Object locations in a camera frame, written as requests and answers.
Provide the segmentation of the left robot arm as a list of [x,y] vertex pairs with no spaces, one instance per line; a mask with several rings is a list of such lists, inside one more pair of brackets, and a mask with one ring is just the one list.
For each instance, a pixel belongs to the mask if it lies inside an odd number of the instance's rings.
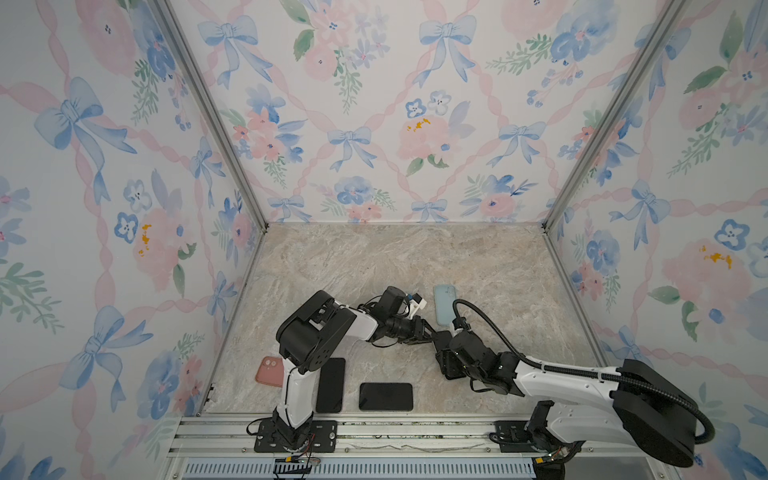
[[421,295],[393,286],[357,306],[342,304],[323,290],[313,294],[276,333],[284,368],[276,422],[291,432],[311,422],[311,394],[319,371],[343,340],[372,344],[389,338],[403,344],[429,343],[433,328],[419,315],[426,307]]

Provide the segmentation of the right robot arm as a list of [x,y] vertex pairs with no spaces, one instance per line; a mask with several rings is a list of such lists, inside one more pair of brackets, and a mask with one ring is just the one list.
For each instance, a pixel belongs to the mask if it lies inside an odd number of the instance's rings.
[[580,368],[496,353],[473,332],[438,331],[432,342],[441,373],[467,378],[481,392],[529,398],[536,406],[525,431],[541,449],[581,442],[634,445],[650,457],[689,468],[699,441],[714,430],[702,425],[696,402],[648,366],[633,359],[619,368]]

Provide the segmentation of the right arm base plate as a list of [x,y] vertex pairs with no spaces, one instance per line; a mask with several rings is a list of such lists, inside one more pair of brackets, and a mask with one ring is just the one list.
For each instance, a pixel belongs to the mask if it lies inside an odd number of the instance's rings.
[[489,439],[500,447],[502,453],[534,453],[537,448],[523,420],[499,420]]

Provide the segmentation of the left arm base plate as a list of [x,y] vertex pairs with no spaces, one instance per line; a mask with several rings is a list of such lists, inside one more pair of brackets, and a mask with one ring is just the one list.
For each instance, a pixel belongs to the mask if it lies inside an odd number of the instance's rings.
[[338,423],[332,420],[308,420],[291,428],[279,417],[259,422],[253,450],[256,453],[333,453],[338,438]]

